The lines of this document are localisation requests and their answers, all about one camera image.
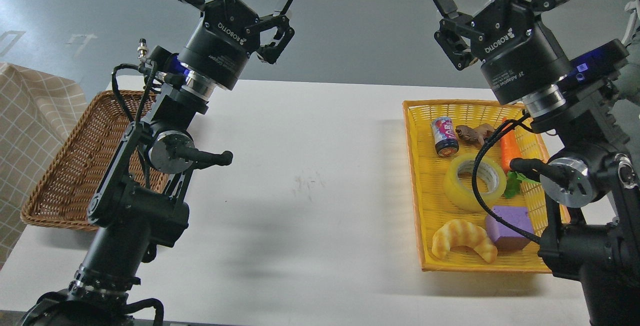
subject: robotiq logo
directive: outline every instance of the robotiq logo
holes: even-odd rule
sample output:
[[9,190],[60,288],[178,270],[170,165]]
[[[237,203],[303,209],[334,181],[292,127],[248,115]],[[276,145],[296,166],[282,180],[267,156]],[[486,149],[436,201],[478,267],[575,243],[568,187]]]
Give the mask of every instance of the robotiq logo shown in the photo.
[[499,46],[501,46],[505,42],[509,41],[510,39],[514,39],[515,37],[516,35],[514,35],[514,29],[509,27],[509,29],[507,30],[507,34],[503,35],[499,39],[496,39],[496,41],[493,42],[491,45],[489,45],[489,47],[485,47],[484,52],[490,53],[493,50],[496,50]]
[[231,39],[238,41],[238,44],[240,44],[240,46],[244,45],[245,41],[247,41],[246,38],[240,37],[237,33],[233,32],[229,27],[222,25],[222,22],[217,23],[217,28],[222,30],[222,32],[224,32],[225,34],[231,36]]

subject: wicker basket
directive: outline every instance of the wicker basket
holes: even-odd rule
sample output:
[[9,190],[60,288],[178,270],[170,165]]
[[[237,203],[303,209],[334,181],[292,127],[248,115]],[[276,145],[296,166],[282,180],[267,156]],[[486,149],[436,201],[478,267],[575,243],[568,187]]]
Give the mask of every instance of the wicker basket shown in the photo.
[[[464,219],[482,228],[485,227],[484,212],[468,212],[456,207],[442,190],[444,174],[455,157],[438,157],[435,151],[431,122],[437,117],[448,116],[455,126],[467,125],[475,128],[487,123],[494,128],[503,117],[518,119],[522,116],[522,105],[500,105],[495,101],[481,100],[425,100],[404,101],[404,118],[409,149],[411,181],[413,183],[413,209],[418,241],[418,254],[423,271],[464,272],[521,272],[549,273],[548,267],[538,257],[538,245],[530,242],[522,251],[499,252],[495,262],[487,264],[468,248],[457,249],[440,260],[431,253],[434,233],[451,219]],[[524,158],[548,160],[549,154],[540,135],[527,132],[521,127],[514,131]],[[478,153],[475,146],[460,143],[457,155]],[[499,146],[489,149],[485,155],[500,164]],[[471,181],[466,181],[471,189]],[[526,206],[536,235],[541,235],[547,226],[547,211],[544,190],[539,184],[523,182],[521,194],[507,199],[501,196],[496,205]],[[563,221],[569,214],[562,208]]]
[[[132,112],[137,110],[143,92],[121,91],[121,94],[128,108]],[[151,95],[144,105],[145,113],[154,99]],[[87,206],[129,123],[114,92],[99,93],[22,207],[22,221],[50,228],[97,230],[87,222]],[[137,182],[144,184],[144,173],[135,153],[129,171]],[[150,176],[151,189],[161,192],[169,176],[155,169],[151,169]]]

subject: gray floor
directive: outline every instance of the gray floor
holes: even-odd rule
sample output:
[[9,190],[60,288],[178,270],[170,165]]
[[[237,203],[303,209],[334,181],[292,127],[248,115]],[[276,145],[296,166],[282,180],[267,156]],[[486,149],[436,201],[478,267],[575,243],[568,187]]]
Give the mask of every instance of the gray floor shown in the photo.
[[[23,316],[22,312],[14,311],[0,311],[0,326],[15,326],[20,318]],[[173,321],[164,321],[165,326],[228,326],[224,324],[214,323],[182,323]],[[153,326],[153,321],[148,319],[136,319],[134,326]]]
[[[244,1],[263,16],[277,0]],[[473,14],[486,0],[455,1]],[[571,0],[542,18],[573,58],[622,37],[628,1]],[[0,61],[75,80],[91,99],[105,89],[114,66],[137,61],[140,37],[179,52],[198,16],[176,0],[2,0]],[[432,36],[438,21],[431,0],[295,0],[296,34],[278,63],[253,56],[241,77],[486,88],[480,67],[458,72],[446,59]],[[640,160],[640,107],[621,101],[614,114]],[[16,313],[0,312],[0,326],[15,320]]]

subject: soda can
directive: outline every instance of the soda can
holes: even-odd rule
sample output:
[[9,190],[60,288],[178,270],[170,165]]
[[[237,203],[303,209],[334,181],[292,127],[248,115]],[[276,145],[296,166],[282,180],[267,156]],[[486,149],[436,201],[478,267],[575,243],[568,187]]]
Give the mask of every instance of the soda can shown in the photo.
[[450,117],[442,116],[431,123],[436,153],[439,157],[447,158],[458,152],[458,138]]

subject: checkered cloth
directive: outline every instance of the checkered cloth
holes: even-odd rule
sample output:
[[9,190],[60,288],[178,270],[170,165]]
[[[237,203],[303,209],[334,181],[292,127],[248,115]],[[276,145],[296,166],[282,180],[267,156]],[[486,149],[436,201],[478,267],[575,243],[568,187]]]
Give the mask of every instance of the checkered cloth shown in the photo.
[[0,62],[0,249],[86,107],[72,80]]

